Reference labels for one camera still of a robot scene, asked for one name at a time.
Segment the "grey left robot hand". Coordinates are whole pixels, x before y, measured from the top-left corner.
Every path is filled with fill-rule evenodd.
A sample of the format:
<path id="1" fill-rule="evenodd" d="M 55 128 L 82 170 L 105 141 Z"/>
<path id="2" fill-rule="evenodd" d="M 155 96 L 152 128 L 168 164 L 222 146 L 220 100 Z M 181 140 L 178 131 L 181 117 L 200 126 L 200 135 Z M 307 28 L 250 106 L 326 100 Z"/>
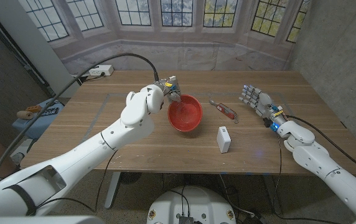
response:
<path id="1" fill-rule="evenodd" d="M 155 81 L 154 84 L 162 90 L 164 96 L 168 98 L 169 103 L 173 101 L 181 102 L 181 90 L 175 75 L 167 79 Z"/>

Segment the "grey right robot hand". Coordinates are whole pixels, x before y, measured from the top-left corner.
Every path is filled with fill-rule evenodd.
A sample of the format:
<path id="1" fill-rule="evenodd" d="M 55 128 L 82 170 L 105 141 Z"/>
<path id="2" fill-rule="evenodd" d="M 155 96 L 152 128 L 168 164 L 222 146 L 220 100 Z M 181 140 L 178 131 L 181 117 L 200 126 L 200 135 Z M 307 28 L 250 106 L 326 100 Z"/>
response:
<path id="1" fill-rule="evenodd" d="M 288 119 L 283 115 L 283 108 L 276 106 L 269 94 L 252 85 L 244 85 L 239 100 L 254 109 L 263 118 L 264 125 L 274 132 Z"/>

